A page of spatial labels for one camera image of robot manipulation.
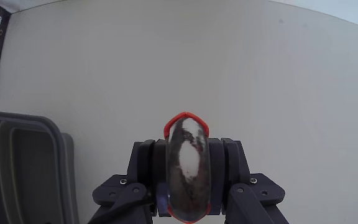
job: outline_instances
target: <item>red lid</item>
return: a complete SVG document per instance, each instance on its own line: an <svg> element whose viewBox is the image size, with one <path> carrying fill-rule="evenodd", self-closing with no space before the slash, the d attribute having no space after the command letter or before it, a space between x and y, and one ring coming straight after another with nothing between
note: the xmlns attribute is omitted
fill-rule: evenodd
<svg viewBox="0 0 358 224"><path fill-rule="evenodd" d="M175 117L173 117L164 127L164 138L169 137L169 129L171 129L172 125L175 124L178 120L182 118L192 118L193 120L197 121L201 127L203 127L206 137L209 136L209 127L208 125L199 117L197 117L195 114L192 114L190 112L182 112Z"/></svg>

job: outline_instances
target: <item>gray tray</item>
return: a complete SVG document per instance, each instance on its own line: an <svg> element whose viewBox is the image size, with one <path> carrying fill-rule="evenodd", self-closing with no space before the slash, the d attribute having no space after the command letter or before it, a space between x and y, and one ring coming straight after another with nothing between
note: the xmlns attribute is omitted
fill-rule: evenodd
<svg viewBox="0 0 358 224"><path fill-rule="evenodd" d="M49 119L0 112L0 224L78 223L73 140Z"/></svg>

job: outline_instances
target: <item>screw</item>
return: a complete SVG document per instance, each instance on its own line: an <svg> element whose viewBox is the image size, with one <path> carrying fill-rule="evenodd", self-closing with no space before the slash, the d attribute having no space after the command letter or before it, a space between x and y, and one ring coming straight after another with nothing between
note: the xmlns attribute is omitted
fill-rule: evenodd
<svg viewBox="0 0 358 224"><path fill-rule="evenodd" d="M256 184L258 180L256 178L251 178L251 184Z"/></svg>

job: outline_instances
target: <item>gray plastic bin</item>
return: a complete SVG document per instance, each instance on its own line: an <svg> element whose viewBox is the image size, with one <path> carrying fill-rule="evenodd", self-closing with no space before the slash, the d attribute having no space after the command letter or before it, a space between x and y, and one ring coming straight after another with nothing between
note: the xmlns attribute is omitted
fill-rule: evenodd
<svg viewBox="0 0 358 224"><path fill-rule="evenodd" d="M78 223L73 140L49 119L0 112L0 224Z"/></svg>

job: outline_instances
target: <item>red rim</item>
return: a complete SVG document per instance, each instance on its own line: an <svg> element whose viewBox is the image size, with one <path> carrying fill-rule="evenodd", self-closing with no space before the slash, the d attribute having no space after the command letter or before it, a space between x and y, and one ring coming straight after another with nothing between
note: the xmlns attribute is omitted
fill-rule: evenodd
<svg viewBox="0 0 358 224"><path fill-rule="evenodd" d="M203 127L206 137L209 137L209 127L208 125L199 117L197 117L195 114L190 112L182 112L176 116L174 116L164 127L164 138L169 137L169 129L171 129L172 125L175 124L179 119L182 118L192 118L195 121L197 121L201 127Z"/></svg>
<svg viewBox="0 0 358 224"><path fill-rule="evenodd" d="M196 221L193 221L193 222L187 222L187 221L183 221L183 220L180 220L178 217L176 217L173 212L172 212L172 208L171 206L168 205L168 213L173 217L173 218L176 218L177 220L183 222L183 223L186 223L186 224L193 224L193 223L196 223L198 221L200 221L202 218L204 218L206 215L208 215L208 213L211 211L211 204L209 203L208 204L208 208L206 209L206 212L205 214L199 219L199 220L196 220Z"/></svg>

